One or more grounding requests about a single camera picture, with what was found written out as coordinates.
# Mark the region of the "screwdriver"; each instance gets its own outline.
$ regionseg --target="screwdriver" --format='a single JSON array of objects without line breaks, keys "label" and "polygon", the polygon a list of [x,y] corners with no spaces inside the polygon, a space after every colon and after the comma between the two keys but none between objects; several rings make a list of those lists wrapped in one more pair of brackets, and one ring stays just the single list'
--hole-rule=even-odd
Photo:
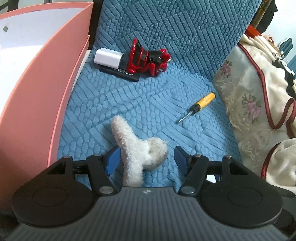
[{"label": "screwdriver", "polygon": [[215,94],[211,92],[202,99],[200,99],[189,109],[189,112],[179,120],[179,123],[185,120],[187,117],[199,112],[203,107],[207,106],[214,98]]}]

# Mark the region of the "blue chair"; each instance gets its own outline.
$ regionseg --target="blue chair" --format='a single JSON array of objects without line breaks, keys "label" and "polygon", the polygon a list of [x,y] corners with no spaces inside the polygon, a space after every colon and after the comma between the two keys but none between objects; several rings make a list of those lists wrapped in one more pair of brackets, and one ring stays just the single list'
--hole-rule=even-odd
[{"label": "blue chair", "polygon": [[290,70],[293,70],[294,73],[296,73],[296,55],[294,56],[293,59],[291,59],[291,61],[287,64],[287,66]]},{"label": "blue chair", "polygon": [[283,42],[279,47],[280,53],[283,51],[282,58],[287,57],[288,53],[291,51],[292,48],[293,48],[293,44],[292,44],[291,38]]}]

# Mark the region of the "cream floral fabric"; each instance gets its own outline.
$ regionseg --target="cream floral fabric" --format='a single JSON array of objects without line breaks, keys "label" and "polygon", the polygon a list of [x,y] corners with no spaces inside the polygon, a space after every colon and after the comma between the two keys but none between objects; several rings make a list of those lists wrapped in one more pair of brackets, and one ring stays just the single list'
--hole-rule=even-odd
[{"label": "cream floral fabric", "polygon": [[[285,72],[271,64],[269,55],[247,42],[241,41],[241,44],[264,73],[271,116],[277,124],[291,98],[286,92]],[[239,46],[233,49],[216,73],[214,83],[225,102],[244,165],[261,175],[268,153],[282,142],[270,159],[266,180],[296,193],[296,139],[289,138],[285,123],[278,130],[270,127],[261,80],[256,68]]]}]

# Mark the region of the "yellow screwdriver handle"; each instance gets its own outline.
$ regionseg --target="yellow screwdriver handle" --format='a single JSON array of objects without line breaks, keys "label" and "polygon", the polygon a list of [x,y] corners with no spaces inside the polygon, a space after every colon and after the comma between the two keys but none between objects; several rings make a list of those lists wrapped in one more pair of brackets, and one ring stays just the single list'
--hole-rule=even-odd
[{"label": "yellow screwdriver handle", "polygon": [[195,104],[198,104],[200,106],[200,109],[202,109],[203,107],[207,106],[214,98],[215,94],[211,92]]}]

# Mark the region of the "pillow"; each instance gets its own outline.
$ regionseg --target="pillow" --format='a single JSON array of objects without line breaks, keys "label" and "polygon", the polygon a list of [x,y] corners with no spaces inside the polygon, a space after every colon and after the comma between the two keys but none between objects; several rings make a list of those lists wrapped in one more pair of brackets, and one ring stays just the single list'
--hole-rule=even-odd
[{"label": "pillow", "polygon": [[272,53],[250,40],[244,35],[214,83],[243,164],[267,182],[296,193],[296,102],[286,92],[285,71],[272,65]]}]

